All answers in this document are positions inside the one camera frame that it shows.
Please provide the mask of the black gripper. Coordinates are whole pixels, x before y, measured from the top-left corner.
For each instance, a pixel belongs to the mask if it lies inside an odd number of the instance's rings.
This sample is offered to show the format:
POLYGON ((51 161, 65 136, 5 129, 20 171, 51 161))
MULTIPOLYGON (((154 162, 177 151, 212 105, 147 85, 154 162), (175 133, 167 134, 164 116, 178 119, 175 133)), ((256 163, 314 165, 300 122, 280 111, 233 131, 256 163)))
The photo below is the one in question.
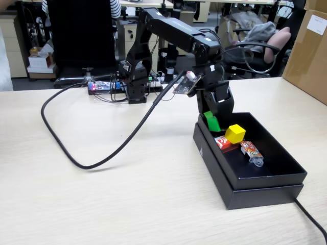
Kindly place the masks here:
POLYGON ((221 129, 227 129, 230 125, 234 100, 231 100, 229 81, 221 81, 209 84, 205 87, 200 82, 196 88, 198 111, 202 118, 210 111, 218 120, 221 129))

